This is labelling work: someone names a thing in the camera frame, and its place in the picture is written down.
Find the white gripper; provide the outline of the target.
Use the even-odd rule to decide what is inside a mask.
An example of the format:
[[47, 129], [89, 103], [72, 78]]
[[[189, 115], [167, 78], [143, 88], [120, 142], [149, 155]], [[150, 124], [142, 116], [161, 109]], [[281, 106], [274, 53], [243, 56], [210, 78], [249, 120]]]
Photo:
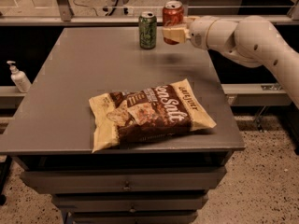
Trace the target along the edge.
[[186, 27], [164, 27], [164, 40], [168, 43], [185, 43], [190, 39], [196, 48], [207, 50], [207, 34], [215, 18], [212, 16], [185, 16], [183, 21], [189, 30]]

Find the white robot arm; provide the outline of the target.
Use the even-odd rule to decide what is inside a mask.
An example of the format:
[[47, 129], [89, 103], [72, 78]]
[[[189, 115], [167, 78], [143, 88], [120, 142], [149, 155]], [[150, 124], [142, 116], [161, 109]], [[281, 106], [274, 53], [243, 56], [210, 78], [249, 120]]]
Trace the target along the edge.
[[190, 41], [199, 49], [215, 50], [246, 67], [266, 67], [299, 106], [299, 53], [267, 19], [248, 16], [241, 21], [227, 21], [212, 16], [186, 17], [181, 24], [165, 26], [163, 36], [178, 43]]

